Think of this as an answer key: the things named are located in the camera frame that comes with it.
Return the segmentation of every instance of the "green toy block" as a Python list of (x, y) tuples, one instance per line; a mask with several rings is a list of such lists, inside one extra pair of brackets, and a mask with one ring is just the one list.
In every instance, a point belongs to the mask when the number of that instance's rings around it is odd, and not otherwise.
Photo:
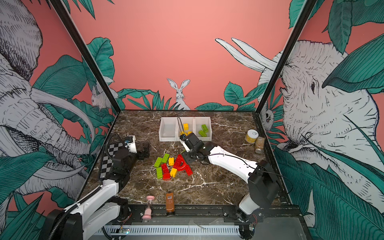
[(161, 170), (161, 167), (156, 168), (156, 175), (157, 179), (163, 179), (163, 171)]
[(164, 154), (164, 157), (163, 157), (163, 159), (161, 160), (161, 163), (167, 163), (168, 158), (169, 158), (169, 154), (168, 154), (168, 153)]
[(154, 167), (160, 167), (161, 161), (163, 161), (163, 159), (161, 157), (158, 157), (153, 166)]
[(207, 136), (206, 133), (205, 133), (203, 130), (200, 130), (200, 131), (199, 131), (199, 134), (200, 134), (200, 136), (202, 136), (202, 137), (206, 137), (206, 136)]
[(204, 132), (209, 132), (205, 124), (201, 125), (201, 128), (203, 129)]

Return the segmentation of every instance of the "checkerboard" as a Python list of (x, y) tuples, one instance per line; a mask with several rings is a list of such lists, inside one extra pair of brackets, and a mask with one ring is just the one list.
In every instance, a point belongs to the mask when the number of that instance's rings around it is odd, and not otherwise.
[[(123, 146), (122, 146), (122, 143), (119, 142), (119, 143), (112, 143), (112, 144), (109, 144), (108, 145), (108, 151), (109, 151), (109, 154), (112, 155), (112, 157), (115, 156), (115, 152), (119, 149), (122, 149)], [(100, 178), (104, 178), (107, 174), (107, 172), (109, 172), (109, 170), (111, 169), (113, 163), (112, 163), (112, 159), (110, 159), (106, 153), (104, 153), (104, 156), (103, 156), (103, 162), (101, 164), (101, 172), (100, 172)]]

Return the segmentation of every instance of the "jar lid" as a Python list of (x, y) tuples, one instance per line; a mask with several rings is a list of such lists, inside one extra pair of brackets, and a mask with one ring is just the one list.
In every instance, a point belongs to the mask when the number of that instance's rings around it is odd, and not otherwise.
[(256, 139), (259, 136), (259, 133), (255, 129), (249, 129), (247, 134), (253, 139)]

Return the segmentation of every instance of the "marble tabletop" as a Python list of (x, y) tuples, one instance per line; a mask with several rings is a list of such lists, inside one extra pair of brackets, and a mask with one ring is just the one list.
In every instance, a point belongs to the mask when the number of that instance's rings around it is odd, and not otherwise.
[[(161, 117), (209, 116), (211, 117), (212, 142), (244, 159), (259, 162), (265, 155), (256, 154), (254, 145), (245, 140), (249, 129), (256, 129), (252, 113), (247, 112), (198, 112), (198, 111), (122, 111), (113, 127), (113, 132), (122, 138), (136, 136), (136, 147), (142, 150), (144, 142), (150, 142), (149, 158), (138, 160), (131, 179), (118, 195), (132, 204), (144, 204), (147, 195), (155, 196), (156, 204), (165, 204), (165, 194), (173, 192), (175, 204), (238, 204), (249, 193), (246, 182), (235, 174), (216, 165), (193, 162), (193, 171), (188, 176), (178, 172), (171, 181), (157, 179), (153, 167), (157, 157), (165, 153), (176, 157), (184, 148), (180, 142), (159, 142)], [(98, 185), (100, 158), (85, 186), (82, 196)]]

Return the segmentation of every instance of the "empty compartment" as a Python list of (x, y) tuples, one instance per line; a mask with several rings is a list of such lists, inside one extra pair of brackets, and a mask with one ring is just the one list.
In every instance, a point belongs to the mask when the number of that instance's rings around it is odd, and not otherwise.
[[(205, 124), (208, 128), (208, 132), (205, 134), (206, 137), (202, 137), (199, 134), (200, 130), (202, 129), (202, 125)], [(195, 129), (194, 134), (202, 141), (212, 141), (212, 128), (211, 128), (211, 118), (210, 117), (195, 117)]]
[(177, 118), (163, 117), (160, 121), (159, 141), (173, 142), (176, 139)]
[[(185, 130), (185, 134), (187, 134), (188, 132), (193, 132), (193, 126), (194, 126), (194, 117), (180, 117), (180, 120), (182, 122), (183, 125), (180, 124), (180, 127), (181, 129), (183, 129), (183, 126), (185, 123), (188, 124), (188, 130)], [(177, 132), (177, 139), (179, 139), (180, 137), (180, 128), (179, 128), (179, 125), (177, 124), (176, 125), (176, 132)]]

